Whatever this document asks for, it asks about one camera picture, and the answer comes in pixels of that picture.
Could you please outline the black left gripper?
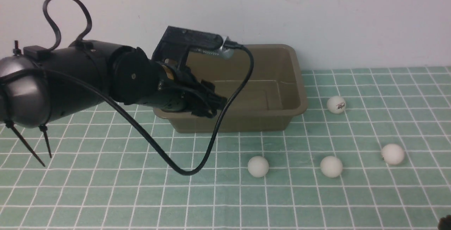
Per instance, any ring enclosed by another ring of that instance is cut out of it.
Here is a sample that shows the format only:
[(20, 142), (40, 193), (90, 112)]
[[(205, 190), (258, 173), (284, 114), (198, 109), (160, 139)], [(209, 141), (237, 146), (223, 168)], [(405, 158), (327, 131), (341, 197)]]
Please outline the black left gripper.
[(155, 108), (169, 113), (189, 112), (212, 119), (224, 109), (228, 99), (216, 92), (216, 86), (197, 79), (190, 69), (179, 71), (167, 63), (160, 66), (155, 92)]

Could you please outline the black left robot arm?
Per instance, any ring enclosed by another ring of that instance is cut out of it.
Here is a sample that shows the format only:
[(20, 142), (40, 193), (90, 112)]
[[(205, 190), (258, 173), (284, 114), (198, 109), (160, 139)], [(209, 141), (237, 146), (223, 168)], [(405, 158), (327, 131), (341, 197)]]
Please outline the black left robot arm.
[(215, 86), (149, 59), (140, 48), (86, 41), (1, 59), (1, 122), (37, 128), (107, 100), (213, 118), (227, 98)]

